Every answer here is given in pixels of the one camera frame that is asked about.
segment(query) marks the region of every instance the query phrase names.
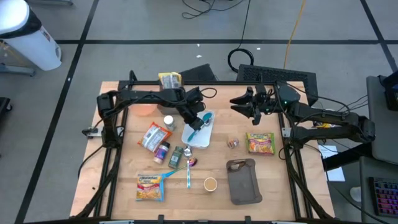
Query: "keyboard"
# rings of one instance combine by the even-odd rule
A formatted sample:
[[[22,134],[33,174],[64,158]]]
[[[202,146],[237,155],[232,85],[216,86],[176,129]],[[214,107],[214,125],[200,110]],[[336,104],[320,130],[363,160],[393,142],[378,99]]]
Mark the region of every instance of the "keyboard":
[[[398,180],[370,177],[369,184],[375,213],[398,218]]]

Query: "trash can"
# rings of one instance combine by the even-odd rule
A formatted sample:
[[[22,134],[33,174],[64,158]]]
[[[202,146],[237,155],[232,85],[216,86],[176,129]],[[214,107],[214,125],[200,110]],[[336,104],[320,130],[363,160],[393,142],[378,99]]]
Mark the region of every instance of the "trash can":
[[[61,48],[24,0],[0,0],[0,39],[44,71],[61,65]]]

